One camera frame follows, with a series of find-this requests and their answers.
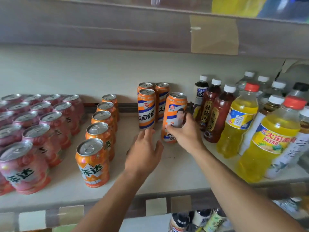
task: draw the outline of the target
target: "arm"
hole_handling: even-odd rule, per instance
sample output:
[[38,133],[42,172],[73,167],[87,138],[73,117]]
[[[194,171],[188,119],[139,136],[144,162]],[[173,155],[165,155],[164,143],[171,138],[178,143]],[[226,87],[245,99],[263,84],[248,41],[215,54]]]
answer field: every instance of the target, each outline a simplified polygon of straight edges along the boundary
[[120,229],[136,192],[161,160],[163,145],[158,141],[153,151],[153,133],[150,129],[139,133],[129,150],[125,170],[72,232],[117,232]]
[[259,195],[207,150],[190,114],[181,129],[168,126],[168,131],[193,156],[237,232],[305,231],[289,214]]

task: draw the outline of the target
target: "can top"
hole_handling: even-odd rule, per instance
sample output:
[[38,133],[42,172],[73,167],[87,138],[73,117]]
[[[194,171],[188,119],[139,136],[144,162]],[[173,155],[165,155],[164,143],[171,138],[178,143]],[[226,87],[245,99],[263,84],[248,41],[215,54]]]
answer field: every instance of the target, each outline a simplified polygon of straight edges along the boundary
[[114,94],[106,94],[106,95],[102,96],[102,99],[106,100],[106,101],[114,100],[115,98],[117,98],[117,96],[114,95]]
[[169,87],[170,85],[168,83],[165,82],[159,82],[155,84],[158,87]]
[[30,109],[31,110],[40,110],[40,109],[47,108],[51,105],[52,104],[50,102],[40,102],[40,103],[37,103],[37,104],[33,105],[32,107],[30,107]]
[[23,136],[26,138],[39,137],[45,134],[49,129],[50,129],[50,126],[46,124],[34,125],[34,126],[31,126],[30,128],[27,128],[23,132]]
[[87,133],[91,135],[98,135],[105,133],[108,130],[108,124],[103,122],[98,122],[91,124],[87,127]]
[[20,125],[5,125],[0,128],[0,138],[5,138],[13,135],[16,131],[21,130]]
[[151,87],[153,87],[153,84],[149,83],[149,82],[142,82],[142,83],[139,83],[138,86],[140,86],[142,88],[151,88]]
[[95,120],[106,120],[111,116],[109,111],[98,111],[92,115]]
[[79,98],[79,95],[70,94],[70,95],[64,96],[63,101],[73,101],[73,100],[78,99],[78,98]]
[[10,95],[6,95],[6,96],[0,98],[0,100],[7,102],[7,101],[11,101],[11,100],[20,98],[21,96],[22,96],[21,94],[10,94]]
[[110,109],[110,108],[112,108],[113,106],[114,106],[114,104],[111,103],[111,102],[102,102],[102,103],[100,103],[100,104],[98,105],[98,108],[99,108],[99,109]]
[[58,103],[56,105],[54,105],[54,110],[56,111],[62,111],[64,109],[69,108],[70,106],[72,106],[72,103],[69,102],[62,102],[62,103]]
[[16,116],[13,119],[13,121],[15,121],[15,122],[23,122],[23,121],[31,120],[34,117],[36,117],[37,115],[38,115],[38,113],[36,111],[24,112],[24,113],[21,113],[18,116]]
[[40,97],[42,97],[41,94],[26,94],[26,95],[23,96],[23,100],[24,101],[32,101],[32,100],[39,99]]
[[21,108],[24,108],[26,106],[29,106],[29,102],[21,102],[21,103],[17,103],[17,104],[13,104],[11,106],[8,106],[7,109],[11,110],[11,111],[15,111]]
[[55,99],[60,98],[60,97],[61,97],[60,94],[50,94],[46,98],[44,98],[44,100],[45,101],[55,100]]
[[58,119],[61,116],[62,116],[62,113],[58,111],[48,112],[40,117],[40,121],[44,121],[44,122],[53,121],[53,120]]
[[173,98],[187,98],[185,94],[179,92],[172,92],[170,93],[170,96],[172,96]]
[[15,160],[26,155],[32,148],[31,142],[16,142],[0,151],[0,162]]
[[92,156],[103,148],[103,141],[98,138],[90,138],[83,141],[77,147],[77,153],[81,156]]
[[141,89],[139,93],[143,95],[151,95],[154,94],[155,91],[153,89]]
[[0,121],[5,120],[5,119],[7,119],[7,118],[9,118],[9,117],[11,117],[13,115],[14,115],[14,113],[13,112],[9,112],[9,111],[1,112],[0,113]]

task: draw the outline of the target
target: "hand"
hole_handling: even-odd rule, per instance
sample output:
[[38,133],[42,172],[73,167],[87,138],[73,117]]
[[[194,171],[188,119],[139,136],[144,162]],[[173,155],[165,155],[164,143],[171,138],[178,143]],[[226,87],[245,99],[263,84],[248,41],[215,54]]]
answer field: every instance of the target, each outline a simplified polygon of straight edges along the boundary
[[148,177],[161,160],[163,145],[157,141],[156,148],[152,144],[154,129],[139,132],[136,141],[128,151],[125,171],[141,177]]
[[198,124],[189,113],[187,113],[186,119],[186,123],[181,129],[168,125],[168,132],[174,135],[179,145],[190,154],[194,154],[199,150],[205,150],[206,147],[202,141]]

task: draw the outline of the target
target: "yellow drink bottle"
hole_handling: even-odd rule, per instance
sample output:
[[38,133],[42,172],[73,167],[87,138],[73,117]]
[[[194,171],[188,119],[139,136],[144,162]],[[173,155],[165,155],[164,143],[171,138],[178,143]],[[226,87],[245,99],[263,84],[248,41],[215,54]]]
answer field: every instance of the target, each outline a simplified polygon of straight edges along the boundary
[[236,165],[236,173],[245,181],[259,182],[272,160],[282,154],[300,130],[299,110],[307,101],[288,96],[282,106],[264,117],[256,129],[249,148]]
[[217,151],[223,154],[224,158],[237,155],[242,136],[248,130],[259,109],[256,98],[259,87],[258,84],[247,83],[245,90],[232,102],[224,130],[217,143]]

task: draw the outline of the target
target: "pink can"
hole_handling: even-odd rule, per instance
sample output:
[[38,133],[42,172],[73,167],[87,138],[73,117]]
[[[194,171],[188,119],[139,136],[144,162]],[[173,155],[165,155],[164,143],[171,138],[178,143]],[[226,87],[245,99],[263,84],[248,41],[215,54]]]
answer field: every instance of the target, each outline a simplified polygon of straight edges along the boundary
[[83,104],[81,98],[79,97],[79,95],[77,95],[77,94],[67,95],[67,96],[63,97],[63,101],[72,103],[72,105],[75,108],[75,111],[76,111],[76,114],[79,118],[80,123],[86,122],[87,119],[85,118],[84,104]]
[[62,150],[55,131],[45,124],[34,125],[23,132],[23,142],[31,142],[39,149],[49,167],[54,167],[62,161]]
[[6,147],[22,140],[23,128],[20,125],[5,125],[0,128],[0,147]]
[[14,113],[13,112],[2,112],[0,113],[0,127],[4,125],[9,125],[13,122]]
[[50,112],[40,117],[40,124],[47,124],[55,130],[61,149],[71,146],[71,131],[61,112]]
[[22,102],[21,94],[10,94],[0,98],[0,101],[6,102],[7,104],[14,104]]
[[6,108],[6,111],[13,112],[14,115],[18,115],[20,113],[29,111],[29,109],[30,109],[29,102],[20,102],[20,103],[8,105],[8,107]]
[[34,105],[36,103],[43,101],[41,94],[26,94],[22,97],[22,99],[25,102],[29,102],[30,105]]
[[71,130],[72,135],[76,135],[79,133],[79,119],[78,116],[75,113],[75,109],[69,102],[62,102],[54,105],[54,110],[61,112],[62,115],[65,117],[69,128]]
[[5,112],[8,103],[0,101],[0,112]]
[[38,192],[50,182],[48,165],[30,142],[17,142],[2,149],[0,172],[23,195]]
[[23,128],[29,128],[39,124],[40,117],[36,111],[21,113],[13,119],[13,124],[20,125]]
[[11,191],[14,191],[14,187],[5,179],[0,173],[0,195],[5,195]]
[[52,104],[50,102],[40,102],[30,107],[30,110],[36,111],[39,116],[41,116],[48,112],[52,112]]
[[45,102],[50,102],[53,106],[62,102],[62,96],[60,94],[51,94],[44,98]]

